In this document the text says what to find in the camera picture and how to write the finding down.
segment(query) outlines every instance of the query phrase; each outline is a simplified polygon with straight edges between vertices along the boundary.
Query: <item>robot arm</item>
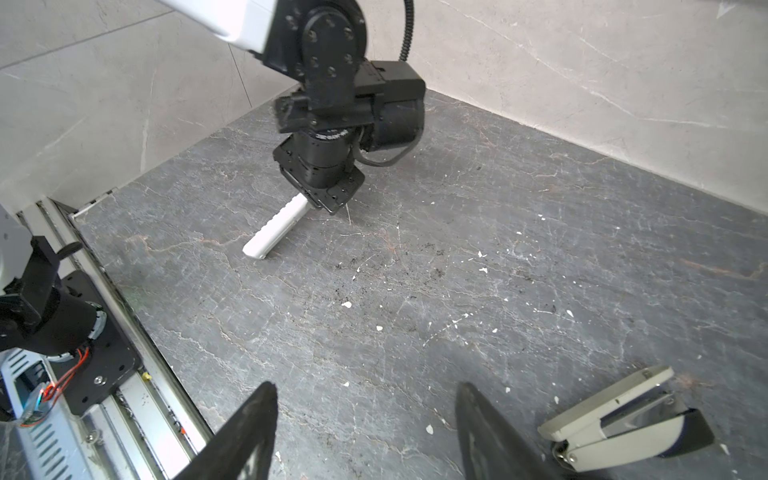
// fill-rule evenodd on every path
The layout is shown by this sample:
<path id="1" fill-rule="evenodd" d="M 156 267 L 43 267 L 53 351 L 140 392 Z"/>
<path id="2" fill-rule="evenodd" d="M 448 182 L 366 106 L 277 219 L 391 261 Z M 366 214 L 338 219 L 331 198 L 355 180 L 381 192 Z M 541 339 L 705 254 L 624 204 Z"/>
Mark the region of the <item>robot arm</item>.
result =
<path id="1" fill-rule="evenodd" d="M 331 215 L 365 180 L 355 162 L 389 167 L 419 142 L 426 85 L 406 63 L 413 0 L 404 0 L 406 31 L 398 61 L 368 61 L 366 20 L 355 0 L 161 0 L 248 50 L 301 87 L 275 101 L 278 131 L 290 133 L 274 152 L 283 176 L 300 192 L 243 248 L 264 258 L 312 207 Z M 383 162 L 363 151 L 405 147 Z"/>
<path id="2" fill-rule="evenodd" d="M 277 0 L 161 0 L 211 30 L 218 38 L 260 54 Z"/>

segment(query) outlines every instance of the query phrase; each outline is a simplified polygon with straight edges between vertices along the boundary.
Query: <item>white object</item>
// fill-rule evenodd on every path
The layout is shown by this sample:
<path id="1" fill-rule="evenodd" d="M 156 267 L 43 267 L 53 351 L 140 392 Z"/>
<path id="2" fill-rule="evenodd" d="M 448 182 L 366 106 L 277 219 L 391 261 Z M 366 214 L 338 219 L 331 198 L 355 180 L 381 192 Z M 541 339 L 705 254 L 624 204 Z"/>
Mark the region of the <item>white object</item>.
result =
<path id="1" fill-rule="evenodd" d="M 243 50 L 264 51 L 277 0 L 160 0 Z"/>
<path id="2" fill-rule="evenodd" d="M 249 257 L 262 260 L 272 250 L 277 242 L 283 239 L 296 222 L 312 210 L 312 204 L 303 194 L 297 194 L 285 207 L 266 222 L 261 230 L 243 247 L 243 253 Z"/>

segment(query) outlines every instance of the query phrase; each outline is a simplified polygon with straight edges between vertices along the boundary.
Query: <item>black cable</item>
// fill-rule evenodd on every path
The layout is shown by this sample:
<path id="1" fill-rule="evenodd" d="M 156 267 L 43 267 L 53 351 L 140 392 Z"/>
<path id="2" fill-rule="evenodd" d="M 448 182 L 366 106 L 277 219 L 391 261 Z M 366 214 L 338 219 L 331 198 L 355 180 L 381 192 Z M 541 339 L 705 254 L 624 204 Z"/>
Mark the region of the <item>black cable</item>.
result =
<path id="1" fill-rule="evenodd" d="M 419 101 L 419 105 L 417 107 L 419 111 L 422 113 L 419 118 L 419 132 L 416 134 L 416 138 L 413 139 L 411 143 L 408 144 L 405 148 L 402 149 L 400 153 L 395 155 L 394 157 L 390 158 L 389 160 L 385 161 L 373 161 L 365 158 L 362 155 L 362 152 L 360 151 L 360 136 L 358 135 L 355 138 L 355 141 L 352 145 L 352 153 L 355 157 L 355 160 L 360 162 L 363 165 L 368 165 L 369 167 L 391 167 L 392 165 L 399 162 L 404 156 L 406 156 L 413 148 L 419 144 L 419 141 L 422 139 L 422 135 L 424 134 L 424 105 L 421 101 Z"/>
<path id="2" fill-rule="evenodd" d="M 408 53 L 411 51 L 413 39 L 413 0 L 404 0 L 406 4 L 406 31 L 402 35 L 402 48 L 400 49 L 400 61 L 408 61 Z"/>

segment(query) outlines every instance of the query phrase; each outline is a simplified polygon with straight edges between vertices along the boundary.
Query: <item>metal plate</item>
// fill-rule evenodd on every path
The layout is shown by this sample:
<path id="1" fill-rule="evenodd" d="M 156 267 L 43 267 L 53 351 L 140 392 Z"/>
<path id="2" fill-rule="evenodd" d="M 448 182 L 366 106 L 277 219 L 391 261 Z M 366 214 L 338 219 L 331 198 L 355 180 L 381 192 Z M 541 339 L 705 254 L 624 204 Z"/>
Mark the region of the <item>metal plate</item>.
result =
<path id="1" fill-rule="evenodd" d="M 62 279 L 64 286 L 82 294 L 83 300 L 98 303 L 107 312 L 107 322 L 104 331 L 93 341 L 93 361 L 87 361 L 84 368 L 77 373 L 64 391 L 69 409 L 80 416 L 92 405 L 95 405 L 111 395 L 115 389 L 141 366 L 136 351 L 125 340 L 115 326 L 112 312 L 106 306 L 88 275 L 76 270 Z M 64 375 L 75 364 L 74 360 L 52 363 L 51 367 L 56 377 Z M 102 384 L 94 380 L 101 377 Z"/>

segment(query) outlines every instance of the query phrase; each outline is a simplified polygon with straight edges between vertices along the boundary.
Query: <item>white wall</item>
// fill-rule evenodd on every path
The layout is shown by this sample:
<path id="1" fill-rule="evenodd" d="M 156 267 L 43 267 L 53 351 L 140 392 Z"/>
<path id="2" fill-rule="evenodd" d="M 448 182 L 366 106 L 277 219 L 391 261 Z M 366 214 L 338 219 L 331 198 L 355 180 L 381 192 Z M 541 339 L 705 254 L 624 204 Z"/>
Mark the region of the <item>white wall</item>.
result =
<path id="1" fill-rule="evenodd" d="M 358 0 L 394 59 L 399 0 Z M 416 0 L 437 91 L 768 212 L 768 2 Z"/>
<path id="2" fill-rule="evenodd" d="M 292 83 L 153 0 L 4 0 L 0 204 L 79 207 Z"/>

